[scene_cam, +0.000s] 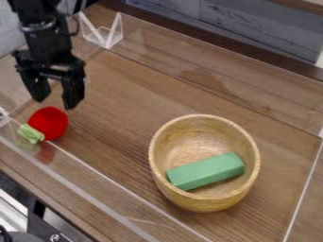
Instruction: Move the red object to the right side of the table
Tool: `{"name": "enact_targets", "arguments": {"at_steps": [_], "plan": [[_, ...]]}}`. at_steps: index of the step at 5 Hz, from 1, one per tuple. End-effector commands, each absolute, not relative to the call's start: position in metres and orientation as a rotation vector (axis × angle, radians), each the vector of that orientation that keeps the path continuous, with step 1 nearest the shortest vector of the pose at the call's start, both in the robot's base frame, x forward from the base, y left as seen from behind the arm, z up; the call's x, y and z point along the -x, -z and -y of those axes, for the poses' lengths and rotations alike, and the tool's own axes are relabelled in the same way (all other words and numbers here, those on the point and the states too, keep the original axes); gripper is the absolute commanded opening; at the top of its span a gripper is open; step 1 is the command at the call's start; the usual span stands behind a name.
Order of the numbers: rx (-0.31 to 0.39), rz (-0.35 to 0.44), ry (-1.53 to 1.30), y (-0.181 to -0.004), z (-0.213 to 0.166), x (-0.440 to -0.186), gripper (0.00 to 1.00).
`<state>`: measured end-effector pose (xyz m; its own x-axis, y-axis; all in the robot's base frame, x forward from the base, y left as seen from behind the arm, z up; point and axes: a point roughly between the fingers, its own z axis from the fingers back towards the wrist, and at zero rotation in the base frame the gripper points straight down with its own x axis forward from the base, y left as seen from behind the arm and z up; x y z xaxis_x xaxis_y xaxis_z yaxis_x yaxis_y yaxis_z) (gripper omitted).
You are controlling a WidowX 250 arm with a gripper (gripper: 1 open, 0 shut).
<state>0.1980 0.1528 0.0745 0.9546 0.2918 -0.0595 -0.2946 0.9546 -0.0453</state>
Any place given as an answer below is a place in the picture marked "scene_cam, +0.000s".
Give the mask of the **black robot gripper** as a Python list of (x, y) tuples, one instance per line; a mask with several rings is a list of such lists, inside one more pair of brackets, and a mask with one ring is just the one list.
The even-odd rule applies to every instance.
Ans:
[(65, 110), (77, 107), (84, 99), (84, 61), (72, 54), (72, 37), (64, 18), (26, 18), (20, 20), (26, 48), (14, 50), (18, 73), (26, 90), (37, 102), (51, 94), (47, 77), (61, 80)]

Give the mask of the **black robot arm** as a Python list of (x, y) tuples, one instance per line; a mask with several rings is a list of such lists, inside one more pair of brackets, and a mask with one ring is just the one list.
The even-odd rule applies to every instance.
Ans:
[(75, 32), (68, 29), (65, 14), (57, 10), (59, 0), (8, 0), (17, 15), (26, 49), (12, 51), (14, 69), (25, 88), (37, 102), (52, 92), (49, 80), (61, 85), (65, 110), (77, 107), (84, 99), (84, 61), (72, 53)]

